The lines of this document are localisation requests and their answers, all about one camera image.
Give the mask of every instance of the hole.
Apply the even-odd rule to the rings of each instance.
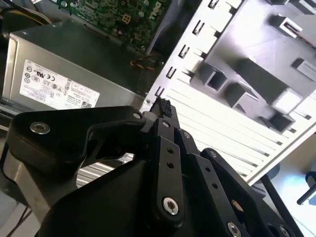
[[[87,158],[90,157],[95,149],[95,147],[97,146],[98,141],[97,140],[90,140],[88,141],[88,145],[87,145]]]
[[[277,229],[273,225],[268,224],[268,228],[269,228],[270,232],[272,233],[272,235],[274,235],[275,237],[280,237],[279,232],[277,231]]]
[[[176,208],[175,204],[174,204],[172,201],[169,201],[169,202],[167,203],[167,205],[168,205],[168,207],[169,207],[171,210],[173,210],[173,209]]]
[[[215,184],[215,183],[212,183],[212,186],[215,188],[215,189],[218,189],[218,186],[217,186],[217,184]]]
[[[176,70],[177,70],[176,68],[173,69],[173,67],[171,67],[171,68],[169,69],[169,71],[168,71],[166,77],[169,78],[169,79],[171,79],[171,78],[173,77],[174,73],[176,72]]]
[[[64,153],[73,154],[77,151],[77,146],[70,140],[63,140],[59,143],[59,149]]]
[[[170,153],[170,154],[173,154],[173,150],[171,148],[168,148],[167,151]]]
[[[35,125],[35,128],[39,129],[39,130],[45,130],[45,127],[43,125],[41,125],[41,124]]]
[[[167,165],[168,165],[168,167],[169,167],[170,169],[173,169],[173,168],[174,168],[174,165],[173,165],[173,163],[171,163],[171,162],[167,162]]]

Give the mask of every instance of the yellow cable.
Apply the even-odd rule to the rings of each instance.
[[[21,15],[21,16],[25,16],[29,19],[32,19],[33,21],[39,23],[40,25],[44,25],[44,23],[38,21],[37,19],[31,17],[31,16],[28,16],[27,14],[24,14],[23,12],[20,12],[20,11],[17,11],[17,10],[12,10],[12,11],[8,11],[8,13],[14,13],[14,14],[18,14],[18,15]]]

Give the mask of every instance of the motherboard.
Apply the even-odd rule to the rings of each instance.
[[[52,0],[70,14],[145,51],[171,0]]]

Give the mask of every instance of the screw head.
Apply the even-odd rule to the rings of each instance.
[[[179,212],[178,204],[170,197],[165,197],[162,201],[163,208],[170,215],[175,216]]]
[[[232,234],[232,236],[241,237],[240,230],[233,222],[227,223],[227,227],[228,227],[229,232]]]
[[[62,1],[62,2],[60,3],[60,5],[61,5],[62,7],[66,7],[68,4],[67,4],[66,1]]]
[[[183,134],[184,134],[184,136],[185,136],[186,138],[190,138],[190,137],[191,137],[188,132],[183,132]]]
[[[217,155],[216,155],[216,153],[215,153],[215,152],[210,151],[209,153],[211,154],[211,156],[212,156],[213,158],[216,158],[216,157],[217,157]]]
[[[133,113],[133,116],[134,116],[135,118],[137,118],[137,119],[140,119],[140,118],[141,118],[141,116],[140,116],[138,113]]]
[[[170,127],[170,124],[168,124],[166,121],[162,121],[162,124],[166,127]]]
[[[282,233],[283,233],[286,237],[290,237],[290,234],[288,233],[288,231],[287,231],[283,226],[280,226],[280,230],[282,231]]]
[[[50,132],[49,126],[44,122],[32,122],[30,125],[30,130],[33,133],[44,135]]]

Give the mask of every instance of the white label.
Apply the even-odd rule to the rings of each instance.
[[[25,60],[20,94],[57,110],[94,108],[99,92]]]

